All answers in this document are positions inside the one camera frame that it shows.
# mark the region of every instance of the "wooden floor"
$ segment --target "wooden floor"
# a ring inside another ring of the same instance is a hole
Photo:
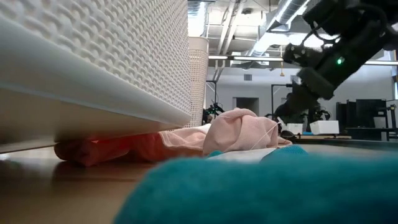
[[[0,223],[111,223],[153,165],[85,169],[52,148],[0,154]]]

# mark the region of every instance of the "pink fabric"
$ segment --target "pink fabric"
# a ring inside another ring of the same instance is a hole
[[[257,117],[247,109],[227,111],[218,116],[203,143],[203,154],[213,151],[242,151],[264,149],[291,144],[278,137],[277,123],[269,118]]]
[[[160,162],[195,157],[213,151],[242,151],[291,144],[278,137],[276,122],[252,111],[235,109],[217,117],[210,129],[183,128],[99,141],[58,143],[56,155],[66,161],[92,166],[109,160]]]

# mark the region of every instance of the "doorway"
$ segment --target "doorway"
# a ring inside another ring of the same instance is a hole
[[[234,97],[233,108],[244,108],[253,111],[257,116],[260,113],[259,98]]]

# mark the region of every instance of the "wall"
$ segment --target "wall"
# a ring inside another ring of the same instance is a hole
[[[390,60],[386,54],[380,60]],[[336,117],[336,102],[354,101],[355,99],[393,99],[393,83],[391,67],[388,66],[363,66],[354,75],[347,79],[335,91],[335,97],[330,101],[320,100],[322,106]],[[280,69],[273,71],[250,69],[244,71],[240,68],[226,68],[223,71],[217,86],[218,101],[223,104],[224,110],[231,110],[233,97],[258,97],[259,112],[264,116],[271,113],[271,83],[286,84],[290,76],[299,70],[285,69],[284,77],[280,76]],[[209,78],[213,77],[214,69],[209,69]],[[252,82],[243,81],[243,74],[252,74]],[[281,99],[290,92],[290,88],[282,87],[274,94],[274,109],[281,104]],[[207,88],[206,104],[209,106],[214,101],[214,92]]]

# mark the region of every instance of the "teal towel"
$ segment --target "teal towel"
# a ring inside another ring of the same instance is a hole
[[[260,164],[166,162],[115,223],[398,223],[397,208],[397,158],[278,153]]]

